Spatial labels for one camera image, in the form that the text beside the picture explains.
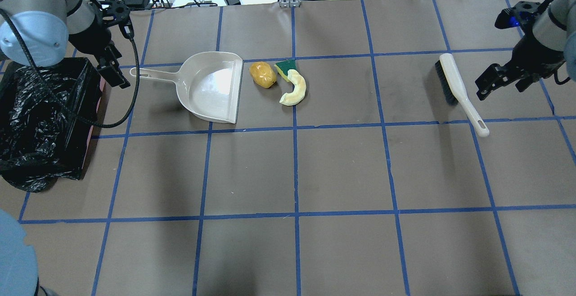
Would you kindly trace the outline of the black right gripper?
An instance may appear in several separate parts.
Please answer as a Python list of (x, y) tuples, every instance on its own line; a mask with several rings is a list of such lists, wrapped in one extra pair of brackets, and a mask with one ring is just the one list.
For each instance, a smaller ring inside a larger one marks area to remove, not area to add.
[(512, 57), (504, 66), (489, 65), (475, 80), (477, 97), (484, 101), (493, 91), (515, 82), (518, 90), (525, 90), (540, 78), (557, 75), (563, 64), (560, 51), (546, 47), (536, 39), (533, 27), (553, 0), (540, 2), (519, 1), (512, 8), (503, 9), (495, 21), (498, 29), (520, 27), (524, 32), (513, 48)]

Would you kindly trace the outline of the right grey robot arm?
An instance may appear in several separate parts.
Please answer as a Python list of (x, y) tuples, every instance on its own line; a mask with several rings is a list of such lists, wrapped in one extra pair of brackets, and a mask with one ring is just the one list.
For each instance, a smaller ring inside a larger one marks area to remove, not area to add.
[(502, 66), (491, 64), (475, 81), (478, 99), (510, 84), (524, 92), (541, 79), (557, 77), (561, 66), (568, 80), (575, 79), (575, 0), (519, 1), (495, 21), (497, 29), (517, 26), (524, 35), (511, 59)]

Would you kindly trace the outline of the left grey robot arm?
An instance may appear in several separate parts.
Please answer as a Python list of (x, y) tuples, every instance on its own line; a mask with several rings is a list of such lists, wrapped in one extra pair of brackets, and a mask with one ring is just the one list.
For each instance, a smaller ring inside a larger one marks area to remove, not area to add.
[(130, 86), (119, 68), (121, 53), (109, 30), (118, 25), (125, 38), (134, 30), (130, 11), (123, 1), (108, 0), (1, 0), (1, 52), (24, 66), (28, 61), (12, 23), (38, 67), (60, 63), (71, 44), (98, 62), (97, 71), (112, 87)]

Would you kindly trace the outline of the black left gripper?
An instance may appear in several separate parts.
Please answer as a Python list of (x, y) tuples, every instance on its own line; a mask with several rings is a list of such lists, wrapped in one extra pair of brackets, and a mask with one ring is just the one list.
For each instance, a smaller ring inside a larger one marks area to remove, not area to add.
[(122, 0), (105, 0), (103, 3), (79, 0), (67, 14), (68, 42), (83, 54), (93, 55), (98, 69), (105, 69), (105, 80), (111, 87), (126, 89), (131, 83), (123, 75), (118, 59), (123, 55), (115, 47), (109, 30), (118, 25), (128, 32), (125, 38), (133, 37), (130, 9)]

